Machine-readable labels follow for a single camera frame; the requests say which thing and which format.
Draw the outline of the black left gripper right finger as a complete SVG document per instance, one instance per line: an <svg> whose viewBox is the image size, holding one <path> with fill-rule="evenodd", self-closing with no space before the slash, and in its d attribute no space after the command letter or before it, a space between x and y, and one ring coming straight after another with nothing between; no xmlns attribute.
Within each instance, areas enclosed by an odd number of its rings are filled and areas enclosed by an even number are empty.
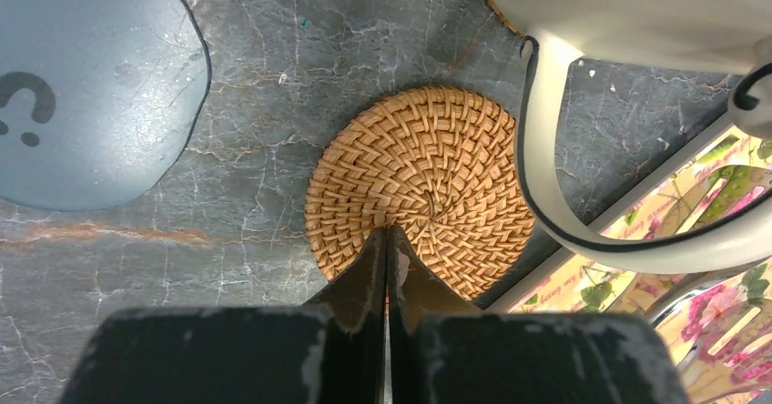
<svg viewBox="0 0 772 404"><path fill-rule="evenodd" d="M392 397L397 403L685 403L663 341L618 313L497 314L460 298L387 244Z"/></svg>

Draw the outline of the floral rectangular tray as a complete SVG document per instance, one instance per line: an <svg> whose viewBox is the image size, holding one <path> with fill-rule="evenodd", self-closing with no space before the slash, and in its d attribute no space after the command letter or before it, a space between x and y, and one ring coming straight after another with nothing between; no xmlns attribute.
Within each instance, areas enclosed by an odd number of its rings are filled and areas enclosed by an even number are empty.
<svg viewBox="0 0 772 404"><path fill-rule="evenodd" d="M586 225L568 207L556 175L555 132L538 136L527 128L532 122L523 115L515 139L520 188L544 232L561 249L507 289L491 304L491 311L512 308L525 297L528 284L546 276L568 253L612 268L656 274L724 270L770 256L771 248L762 243L771 232L770 196L760 198L736 216L663 240L618 240L599 234L599 228L611 220L611 213L605 212Z"/></svg>

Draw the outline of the blue smiley coaster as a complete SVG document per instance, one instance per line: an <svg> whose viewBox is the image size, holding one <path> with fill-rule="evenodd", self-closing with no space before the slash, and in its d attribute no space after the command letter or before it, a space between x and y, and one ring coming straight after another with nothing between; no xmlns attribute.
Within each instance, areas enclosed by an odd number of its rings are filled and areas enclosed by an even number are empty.
<svg viewBox="0 0 772 404"><path fill-rule="evenodd" d="M2 199L137 199L182 154L210 75L183 0L1 0Z"/></svg>

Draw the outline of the silver serving tongs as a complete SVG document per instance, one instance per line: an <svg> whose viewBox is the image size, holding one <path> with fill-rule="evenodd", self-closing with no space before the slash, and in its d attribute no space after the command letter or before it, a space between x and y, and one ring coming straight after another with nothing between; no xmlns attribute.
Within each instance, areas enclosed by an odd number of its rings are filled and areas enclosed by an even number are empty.
<svg viewBox="0 0 772 404"><path fill-rule="evenodd" d="M720 167L665 213L655 235L693 231L733 216L771 189L763 167ZM694 403L771 387L771 261L687 274L647 311L672 342L682 384Z"/></svg>

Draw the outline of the woven rattan coaster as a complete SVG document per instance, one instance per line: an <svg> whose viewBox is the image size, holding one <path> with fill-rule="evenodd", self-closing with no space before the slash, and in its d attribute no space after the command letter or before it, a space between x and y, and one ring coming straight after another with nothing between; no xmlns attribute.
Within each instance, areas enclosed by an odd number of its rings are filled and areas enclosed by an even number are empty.
<svg viewBox="0 0 772 404"><path fill-rule="evenodd" d="M521 32L514 25L512 25L512 23L507 19L507 17L501 11L499 6L494 2L494 0L485 0L485 2L493 10L493 13L496 15L496 17L504 26L506 26L517 38L524 39L523 32Z"/></svg>

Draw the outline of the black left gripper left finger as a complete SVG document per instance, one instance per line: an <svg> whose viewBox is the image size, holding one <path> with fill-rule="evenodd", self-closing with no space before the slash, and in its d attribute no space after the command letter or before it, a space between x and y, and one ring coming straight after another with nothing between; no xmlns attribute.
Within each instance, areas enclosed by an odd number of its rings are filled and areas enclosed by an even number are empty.
<svg viewBox="0 0 772 404"><path fill-rule="evenodd" d="M64 403L380 403L388 232L299 306L129 308L87 342Z"/></svg>

